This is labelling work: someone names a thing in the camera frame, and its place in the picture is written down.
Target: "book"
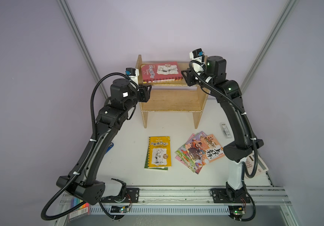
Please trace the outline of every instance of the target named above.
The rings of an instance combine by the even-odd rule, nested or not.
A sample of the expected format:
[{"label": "book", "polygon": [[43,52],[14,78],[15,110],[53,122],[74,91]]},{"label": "book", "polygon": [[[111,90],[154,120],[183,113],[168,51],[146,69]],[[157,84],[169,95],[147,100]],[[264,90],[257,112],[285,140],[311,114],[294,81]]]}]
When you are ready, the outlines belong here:
[{"label": "book", "polygon": [[192,142],[180,147],[176,154],[196,172],[202,166],[225,156],[223,148],[213,134],[192,138]]},{"label": "book", "polygon": [[[192,135],[188,138],[188,141],[189,141],[191,138],[193,138],[195,135],[196,135],[196,134],[192,133]],[[187,165],[187,164],[186,164],[186,163],[181,159],[181,157],[176,156],[175,159],[177,159],[180,163],[182,163],[183,165],[185,165],[185,166],[188,167],[188,165]],[[202,167],[199,168],[198,170],[196,170],[195,173],[196,173],[196,174],[199,174],[201,169],[202,169]]]},{"label": "book", "polygon": [[170,142],[167,136],[149,137],[147,168],[172,166]]},{"label": "book", "polygon": [[[72,208],[81,202],[82,202],[82,200],[80,200],[79,198],[72,197],[72,199],[70,201],[70,207]],[[69,214],[69,222],[73,221],[75,219],[79,219],[86,215],[90,215],[89,203],[85,203],[84,205],[80,206],[77,210],[71,212]]]},{"label": "book", "polygon": [[143,83],[182,80],[183,76],[177,62],[141,65]]},{"label": "book", "polygon": [[178,148],[178,150],[175,152],[177,154],[177,156],[185,163],[185,165],[192,170],[193,172],[199,174],[200,169],[196,169],[195,167],[193,167],[193,161],[187,156],[187,150],[185,148],[185,145],[188,143],[191,143],[193,141],[200,141],[201,138],[205,137],[206,134],[201,131],[199,133],[197,133],[196,135],[194,135],[192,138],[190,137],[188,139],[188,141],[180,148]]}]

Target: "black cable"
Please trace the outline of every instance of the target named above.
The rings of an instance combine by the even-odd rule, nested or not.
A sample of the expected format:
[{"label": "black cable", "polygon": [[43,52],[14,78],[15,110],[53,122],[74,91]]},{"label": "black cable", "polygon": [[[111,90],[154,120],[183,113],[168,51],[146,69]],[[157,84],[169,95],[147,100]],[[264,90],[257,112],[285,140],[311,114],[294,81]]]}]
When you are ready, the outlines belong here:
[{"label": "black cable", "polygon": [[105,212],[105,214],[113,220],[119,220],[122,217],[124,217],[124,215],[111,215],[110,213],[108,213],[108,211],[104,208],[100,200],[99,200],[99,205],[101,206],[101,209]]},{"label": "black cable", "polygon": [[199,62],[199,61],[196,61],[196,60],[192,60],[192,61],[189,62],[189,68],[191,69],[191,71],[192,71],[192,73],[195,75],[195,77],[197,77],[197,78],[199,79],[199,81],[202,82],[205,86],[207,86],[207,87],[209,88],[209,90],[213,90],[214,92],[218,93],[218,94],[221,95],[223,98],[225,98],[225,99],[226,99],[229,103],[231,103],[232,106],[234,106],[235,109],[238,110],[238,111],[240,112],[240,114],[242,115],[242,118],[244,119],[244,121],[245,121],[245,123],[246,123],[247,129],[249,130],[250,139],[251,139],[251,141],[252,141],[252,150],[253,150],[253,152],[254,152],[254,159],[255,159],[254,166],[253,166],[253,170],[252,170],[251,174],[249,174],[248,171],[247,171],[246,163],[245,163],[245,162],[242,162],[242,165],[243,165],[243,167],[244,167],[244,169],[245,169],[246,176],[247,176],[248,178],[253,178],[253,177],[255,176],[255,174],[256,174],[256,171],[257,171],[257,164],[258,164],[258,151],[257,151],[257,146],[256,146],[255,136],[254,136],[254,133],[253,133],[253,131],[252,131],[252,127],[251,127],[250,121],[249,121],[249,119],[247,118],[247,115],[246,115],[245,111],[242,110],[242,109],[240,108],[240,106],[238,106],[235,102],[233,102],[233,101],[232,101],[228,96],[226,96],[225,94],[223,94],[223,92],[222,92],[220,89],[218,89],[218,88],[216,88],[216,87],[214,87],[214,86],[208,84],[205,80],[203,80],[203,79],[200,77],[200,75],[198,75],[198,74],[196,73],[196,71],[193,69],[193,67],[192,67],[192,64],[193,64],[193,63],[199,64],[199,65],[202,65],[202,63]]},{"label": "black cable", "polygon": [[[128,79],[132,84],[134,84],[137,88],[137,84],[131,80],[131,78],[125,74],[122,74],[122,73],[111,73],[111,74],[108,74],[106,76],[104,76],[101,80],[99,80],[99,82],[95,85],[94,89],[93,89],[93,92],[92,92],[92,96],[90,97],[90,114],[91,114],[91,119],[92,119],[92,139],[93,140],[96,140],[96,136],[97,136],[97,131],[96,131],[96,124],[95,124],[95,115],[94,115],[94,96],[95,96],[95,93],[99,87],[99,85],[107,78],[113,76],[113,75],[120,75],[120,76],[123,76],[124,78]],[[65,216],[71,212],[73,212],[74,210],[78,209],[80,206],[84,205],[86,202],[81,202],[79,203],[78,205],[74,206],[73,208],[63,212],[63,213],[60,213],[58,215],[53,215],[53,216],[48,216],[46,213],[47,213],[47,210],[49,209],[49,207],[51,206],[51,204],[77,179],[77,177],[79,176],[79,174],[82,172],[82,170],[84,169],[85,165],[87,164],[89,158],[90,158],[90,155],[92,154],[93,150],[94,150],[94,147],[96,145],[96,141],[91,141],[91,145],[90,145],[90,148],[89,148],[89,151],[87,153],[87,155],[85,156],[82,164],[79,166],[78,170],[75,172],[74,176],[72,178],[70,178],[67,183],[64,185],[64,187],[62,187],[53,197],[51,197],[51,199],[47,202],[47,204],[44,206],[44,208],[42,209],[42,212],[40,214],[41,218],[43,220],[46,220],[46,221],[51,221],[51,220],[55,220],[55,219],[58,219],[62,216]]]},{"label": "black cable", "polygon": [[244,181],[244,176],[245,176],[245,169],[242,169],[241,181],[242,181],[242,185],[244,186],[244,190],[245,190],[246,194],[249,196],[249,199],[252,202],[253,213],[252,213],[252,215],[249,218],[242,218],[241,221],[250,221],[250,220],[254,219],[254,217],[256,215],[256,206],[255,206],[255,202],[253,201],[251,195],[247,191],[246,184],[245,184],[245,181]]},{"label": "black cable", "polygon": [[206,94],[208,94],[208,95],[210,95],[210,96],[212,96],[213,97],[213,95],[212,94],[210,94],[210,93],[208,93],[208,92],[206,92],[203,88],[202,88],[202,86],[201,86],[201,82],[199,81],[199,85],[200,85],[200,88],[201,88],[201,90],[204,92],[204,93],[206,93]]}]

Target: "comic book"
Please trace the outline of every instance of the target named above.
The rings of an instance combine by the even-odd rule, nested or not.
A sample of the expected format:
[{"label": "comic book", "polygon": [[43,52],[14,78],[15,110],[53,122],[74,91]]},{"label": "comic book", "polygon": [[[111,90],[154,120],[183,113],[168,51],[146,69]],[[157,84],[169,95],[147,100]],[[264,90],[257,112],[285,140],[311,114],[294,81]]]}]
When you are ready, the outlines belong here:
[{"label": "comic book", "polygon": [[169,137],[149,137],[148,168],[171,165],[171,146]]},{"label": "comic book", "polygon": [[[186,144],[191,143],[193,141],[200,141],[201,138],[205,137],[206,134],[201,131],[199,133],[197,133],[192,139],[189,139]],[[186,150],[186,147],[184,144],[182,147],[178,148],[178,150],[175,152],[177,154],[177,156],[184,162],[184,164],[193,172],[199,174],[200,169],[198,170],[198,168],[195,166],[195,164],[193,163],[192,159],[190,159],[190,156],[188,155],[188,152]]]},{"label": "comic book", "polygon": [[[192,135],[188,138],[188,141],[191,139],[191,138],[193,138],[194,136],[195,136],[196,134],[194,134],[194,133],[192,133]],[[175,157],[175,159],[177,159],[178,161],[180,161],[183,165],[185,165],[185,166],[187,166],[188,167],[188,165],[179,157],[179,156],[176,156]],[[196,174],[199,174],[200,173],[200,170],[202,169],[202,167],[201,168],[199,168],[198,170],[196,170]]]},{"label": "comic book", "polygon": [[200,169],[202,166],[219,159],[224,155],[223,148],[213,134],[200,136],[200,139],[193,139],[192,142],[180,147],[176,154],[186,163],[193,171]]},{"label": "comic book", "polygon": [[183,76],[177,62],[141,65],[143,83],[182,80]]}]

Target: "lavender wall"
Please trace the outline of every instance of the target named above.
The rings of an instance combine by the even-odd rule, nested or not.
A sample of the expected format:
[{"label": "lavender wall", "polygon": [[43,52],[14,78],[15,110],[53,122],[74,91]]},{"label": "lavender wall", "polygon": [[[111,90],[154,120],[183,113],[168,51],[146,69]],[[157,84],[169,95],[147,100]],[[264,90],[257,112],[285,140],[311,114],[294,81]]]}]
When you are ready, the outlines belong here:
[{"label": "lavender wall", "polygon": [[40,211],[91,135],[94,85],[55,0],[0,1],[0,225],[47,224]]},{"label": "lavender wall", "polygon": [[324,225],[324,1],[300,0],[244,104],[302,225]]},{"label": "lavender wall", "polygon": [[101,75],[134,67],[138,54],[189,61],[189,52],[202,48],[226,58],[228,79],[241,84],[286,0],[68,2]]}]

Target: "cartoon illustration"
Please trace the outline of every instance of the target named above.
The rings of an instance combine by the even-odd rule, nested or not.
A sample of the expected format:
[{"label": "cartoon illustration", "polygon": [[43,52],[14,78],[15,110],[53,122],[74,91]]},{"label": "cartoon illustration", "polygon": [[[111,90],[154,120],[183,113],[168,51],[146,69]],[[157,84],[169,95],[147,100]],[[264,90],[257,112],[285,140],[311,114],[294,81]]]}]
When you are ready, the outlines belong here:
[{"label": "cartoon illustration", "polygon": [[159,65],[157,68],[157,74],[162,74],[162,75],[178,74],[177,65],[170,65],[170,64]]},{"label": "cartoon illustration", "polygon": [[194,161],[202,160],[203,151],[196,148],[189,148],[188,153]]},{"label": "cartoon illustration", "polygon": [[205,142],[208,144],[210,148],[216,147],[216,143],[214,142],[213,138],[208,136],[203,138]]},{"label": "cartoon illustration", "polygon": [[167,165],[166,158],[164,158],[163,155],[167,155],[166,148],[154,148],[153,149],[153,156],[154,156],[153,164],[156,166]]}]

